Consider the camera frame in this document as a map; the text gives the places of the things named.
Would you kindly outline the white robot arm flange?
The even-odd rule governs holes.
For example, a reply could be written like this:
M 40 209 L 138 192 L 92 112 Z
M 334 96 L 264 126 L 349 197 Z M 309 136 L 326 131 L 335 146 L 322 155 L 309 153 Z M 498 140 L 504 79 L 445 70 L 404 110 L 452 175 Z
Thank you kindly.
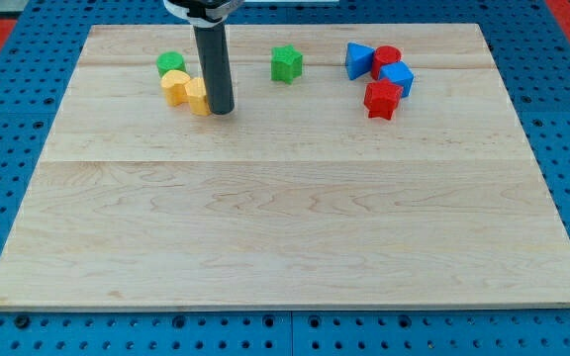
M 194 27 L 212 28 L 239 9 L 244 0 L 162 0 L 162 4 L 170 14 Z

